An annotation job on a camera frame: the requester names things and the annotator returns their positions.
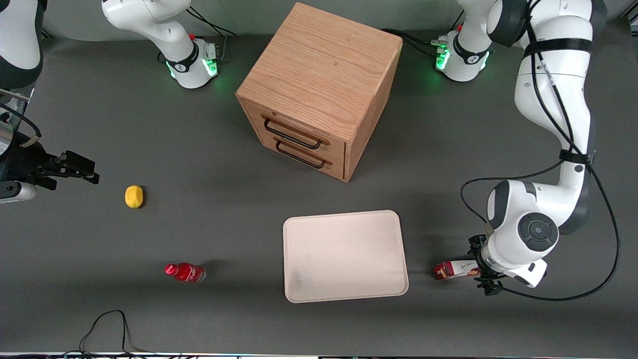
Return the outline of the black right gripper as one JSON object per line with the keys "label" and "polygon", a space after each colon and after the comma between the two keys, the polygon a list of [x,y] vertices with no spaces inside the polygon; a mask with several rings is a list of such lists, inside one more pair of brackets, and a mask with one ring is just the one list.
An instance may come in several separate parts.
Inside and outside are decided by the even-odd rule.
{"label": "black right gripper", "polygon": [[[25,181],[46,190],[55,190],[57,180],[42,174],[42,165],[50,161],[50,154],[39,143],[21,148],[10,145],[1,154],[1,181]],[[96,163],[78,153],[65,151],[50,161],[53,176],[79,178],[98,184],[100,175],[95,171]]]}

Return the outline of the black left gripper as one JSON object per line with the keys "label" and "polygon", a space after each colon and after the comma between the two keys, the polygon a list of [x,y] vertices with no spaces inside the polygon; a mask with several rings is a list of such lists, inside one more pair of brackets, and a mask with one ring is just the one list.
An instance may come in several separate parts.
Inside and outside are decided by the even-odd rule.
{"label": "black left gripper", "polygon": [[478,267],[480,269],[480,276],[475,278],[478,283],[477,288],[483,289],[485,296],[493,296],[501,293],[503,284],[501,279],[504,276],[494,277],[494,270],[488,266],[487,261],[483,258],[482,248],[486,244],[486,235],[475,235],[469,238],[469,255],[472,255],[477,260]]}

